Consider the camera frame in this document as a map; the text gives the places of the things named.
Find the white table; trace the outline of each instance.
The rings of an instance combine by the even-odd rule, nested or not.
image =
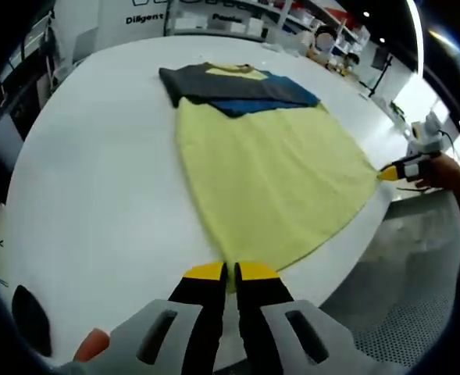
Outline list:
[[[219,259],[195,212],[174,142],[175,110],[160,67],[250,63],[318,95],[376,168],[405,154],[390,119],[338,75],[306,58],[222,37],[165,37],[106,49],[49,100],[23,146],[9,188],[9,284],[23,284],[52,326],[53,363],[71,360],[94,327],[110,331],[183,273]],[[360,213],[281,272],[295,298],[320,305],[369,244],[392,198],[381,184]],[[236,317],[227,316],[237,339]],[[224,356],[238,359],[233,339]]]

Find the hand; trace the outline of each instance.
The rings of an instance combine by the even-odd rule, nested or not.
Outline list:
[[[422,180],[415,184],[418,188],[443,188],[456,191],[460,187],[460,165],[451,157],[440,156],[419,164],[423,166]]]
[[[82,341],[73,360],[87,362],[107,349],[109,345],[110,337],[102,330],[95,328],[89,333],[84,341]]]

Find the black stand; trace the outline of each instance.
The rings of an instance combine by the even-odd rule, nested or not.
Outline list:
[[[360,84],[364,88],[368,88],[370,90],[369,98],[371,98],[376,93],[376,89],[379,86],[380,82],[383,80],[384,74],[386,74],[387,70],[391,66],[391,61],[393,61],[393,56],[392,55],[388,56],[386,62],[384,63],[383,72],[380,74],[379,79],[377,80],[376,85],[373,88],[370,88],[369,86],[367,86],[366,84],[364,84],[363,82],[360,81]]]

